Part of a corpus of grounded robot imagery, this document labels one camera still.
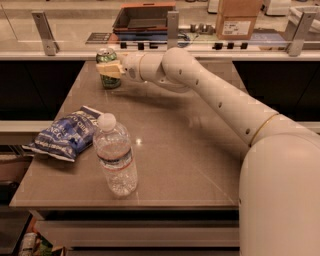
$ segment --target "metal post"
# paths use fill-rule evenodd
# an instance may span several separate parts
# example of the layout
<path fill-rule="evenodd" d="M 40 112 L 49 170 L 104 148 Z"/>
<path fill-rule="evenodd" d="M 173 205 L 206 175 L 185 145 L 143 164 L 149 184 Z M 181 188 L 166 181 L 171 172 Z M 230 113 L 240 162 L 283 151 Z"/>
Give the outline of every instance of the metal post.
<path fill-rule="evenodd" d="M 179 12 L 178 11 L 168 11 L 168 46 L 170 49 L 172 47 L 177 47 L 178 45 L 178 33 L 179 33 Z"/>
<path fill-rule="evenodd" d="M 60 49 L 53 37 L 45 12 L 32 12 L 32 16 L 34 22 L 37 25 L 37 29 L 42 40 L 44 52 L 48 56 L 55 56 Z"/>
<path fill-rule="evenodd" d="M 289 56 L 296 57 L 300 55 L 304 45 L 305 37 L 309 33 L 309 29 L 315 16 L 316 12 L 304 12 L 302 14 L 297 29 L 292 38 L 292 42 L 287 48 L 287 53 L 289 54 Z"/>

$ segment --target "yellow object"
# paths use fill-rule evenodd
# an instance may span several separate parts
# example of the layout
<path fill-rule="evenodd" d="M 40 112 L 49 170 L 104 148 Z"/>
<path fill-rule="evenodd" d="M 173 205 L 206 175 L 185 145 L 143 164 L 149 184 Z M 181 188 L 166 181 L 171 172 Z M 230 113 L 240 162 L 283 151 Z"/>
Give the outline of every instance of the yellow object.
<path fill-rule="evenodd" d="M 120 78 L 123 74 L 122 65 L 120 60 L 114 60 L 107 63 L 97 63 L 97 70 L 101 75 L 109 76 L 113 78 Z"/>

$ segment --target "box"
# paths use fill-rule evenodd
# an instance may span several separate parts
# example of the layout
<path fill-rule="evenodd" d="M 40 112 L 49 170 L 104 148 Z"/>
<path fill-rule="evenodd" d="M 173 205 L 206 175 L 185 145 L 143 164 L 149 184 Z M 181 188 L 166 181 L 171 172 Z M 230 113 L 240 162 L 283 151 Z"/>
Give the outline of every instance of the box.
<path fill-rule="evenodd" d="M 262 0 L 219 0 L 218 13 L 228 17 L 258 16 Z"/>
<path fill-rule="evenodd" d="M 122 4 L 113 31 L 167 31 L 168 11 L 174 10 L 175 2 Z"/>
<path fill-rule="evenodd" d="M 216 35 L 221 40 L 249 40 L 257 17 L 224 17 L 218 14 Z"/>
<path fill-rule="evenodd" d="M 216 35 L 222 40 L 251 38 L 262 0 L 220 0 Z"/>

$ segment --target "clear plastic bottle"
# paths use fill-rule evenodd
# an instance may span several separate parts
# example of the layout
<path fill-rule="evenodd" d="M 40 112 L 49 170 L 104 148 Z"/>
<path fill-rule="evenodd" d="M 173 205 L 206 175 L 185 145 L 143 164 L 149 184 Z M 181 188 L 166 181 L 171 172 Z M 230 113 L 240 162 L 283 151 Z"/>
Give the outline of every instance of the clear plastic bottle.
<path fill-rule="evenodd" d="M 137 187 L 138 175 L 126 127 L 113 114 L 102 114 L 93 145 L 110 190 L 118 198 L 130 195 Z"/>

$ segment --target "plastic bag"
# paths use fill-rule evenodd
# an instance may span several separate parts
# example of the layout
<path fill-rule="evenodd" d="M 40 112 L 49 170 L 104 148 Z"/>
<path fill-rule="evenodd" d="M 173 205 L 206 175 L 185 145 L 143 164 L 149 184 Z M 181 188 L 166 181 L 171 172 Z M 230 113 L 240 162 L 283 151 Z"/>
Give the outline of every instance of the plastic bag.
<path fill-rule="evenodd" d="M 41 131 L 25 149 L 74 162 L 92 144 L 97 119 L 102 113 L 87 106 L 52 123 Z"/>

